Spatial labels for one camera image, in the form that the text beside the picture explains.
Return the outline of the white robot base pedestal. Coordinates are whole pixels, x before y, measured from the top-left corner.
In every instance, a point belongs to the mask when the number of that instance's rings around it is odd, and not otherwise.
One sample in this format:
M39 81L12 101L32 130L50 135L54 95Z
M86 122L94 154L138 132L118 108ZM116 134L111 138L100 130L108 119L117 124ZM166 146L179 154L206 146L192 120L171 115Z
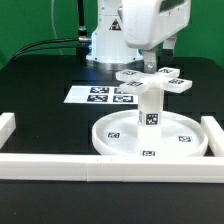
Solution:
M97 28L91 35L91 49L86 56L87 64L104 70L137 68L143 57L137 49L125 43L119 16L122 0L97 0Z

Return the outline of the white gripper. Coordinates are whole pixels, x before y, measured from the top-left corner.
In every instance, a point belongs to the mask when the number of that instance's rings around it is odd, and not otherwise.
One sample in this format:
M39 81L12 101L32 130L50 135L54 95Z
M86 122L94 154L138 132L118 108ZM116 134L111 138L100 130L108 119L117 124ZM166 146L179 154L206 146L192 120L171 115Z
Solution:
M121 0L118 15L128 47L144 50L144 72L157 71L157 49L163 42L161 63L173 61L177 37L190 19L191 0Z

